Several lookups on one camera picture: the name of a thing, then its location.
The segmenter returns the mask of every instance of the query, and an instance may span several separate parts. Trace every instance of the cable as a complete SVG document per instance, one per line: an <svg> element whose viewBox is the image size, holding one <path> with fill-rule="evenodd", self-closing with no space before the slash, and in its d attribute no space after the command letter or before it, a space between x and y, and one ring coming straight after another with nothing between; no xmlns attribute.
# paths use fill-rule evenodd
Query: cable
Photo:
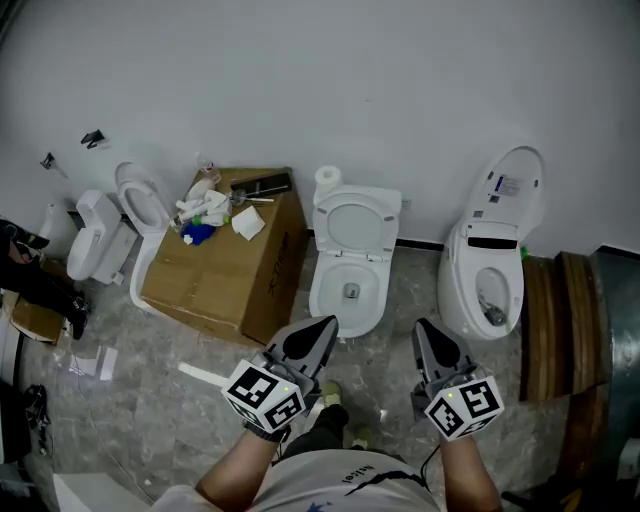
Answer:
<svg viewBox="0 0 640 512"><path fill-rule="evenodd" d="M440 445L436 446L431 452L431 454L427 457L427 459L423 462L422 467L420 468L420 476L422 477L422 480L424 480L424 485L427 488L427 491L429 492L431 492L431 489L429 489L429 484L427 483L427 465L429 464L429 461L433 458L433 456L438 452L439 449L440 449Z"/></svg>

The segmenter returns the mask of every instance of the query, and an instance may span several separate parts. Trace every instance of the white t-shirt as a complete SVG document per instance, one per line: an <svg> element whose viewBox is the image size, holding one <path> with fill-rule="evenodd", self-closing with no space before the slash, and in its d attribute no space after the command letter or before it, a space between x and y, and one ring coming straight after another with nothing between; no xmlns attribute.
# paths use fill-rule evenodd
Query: white t-shirt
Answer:
<svg viewBox="0 0 640 512"><path fill-rule="evenodd" d="M321 450L283 460L271 468L251 512L339 512L394 510L437 512L418 473L380 453ZM169 489L152 512L213 512L217 507L193 487Z"/></svg>

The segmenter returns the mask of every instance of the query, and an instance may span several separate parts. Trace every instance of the bottle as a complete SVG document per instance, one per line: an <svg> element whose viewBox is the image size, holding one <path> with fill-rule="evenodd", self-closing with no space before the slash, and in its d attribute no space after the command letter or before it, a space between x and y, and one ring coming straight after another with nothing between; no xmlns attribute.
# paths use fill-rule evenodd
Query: bottle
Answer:
<svg viewBox="0 0 640 512"><path fill-rule="evenodd" d="M196 161L198 163L198 170L202 171L207 178L211 179L214 185L222 179L220 171L213 165L213 160L208 156L202 153L196 153Z"/></svg>

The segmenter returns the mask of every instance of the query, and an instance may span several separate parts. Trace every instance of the paper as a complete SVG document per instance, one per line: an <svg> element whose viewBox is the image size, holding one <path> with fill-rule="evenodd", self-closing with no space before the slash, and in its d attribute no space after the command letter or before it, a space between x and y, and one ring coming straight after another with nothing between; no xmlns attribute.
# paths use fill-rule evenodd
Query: paper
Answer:
<svg viewBox="0 0 640 512"><path fill-rule="evenodd" d="M258 215L254 206L250 206L231 219L231 225L236 233L241 234L247 240L251 240L264 227L264 221Z"/></svg>

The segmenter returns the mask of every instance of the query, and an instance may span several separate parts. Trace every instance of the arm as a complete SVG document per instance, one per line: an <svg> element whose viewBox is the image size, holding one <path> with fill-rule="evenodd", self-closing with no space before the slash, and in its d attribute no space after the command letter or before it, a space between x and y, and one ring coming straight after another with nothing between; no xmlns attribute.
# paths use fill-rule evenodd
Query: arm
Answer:
<svg viewBox="0 0 640 512"><path fill-rule="evenodd" d="M278 444L246 431L231 451L202 477L196 491L224 512L248 509Z"/></svg>
<svg viewBox="0 0 640 512"><path fill-rule="evenodd" d="M502 510L496 486L482 463L471 436L441 441L444 485L449 512Z"/></svg>

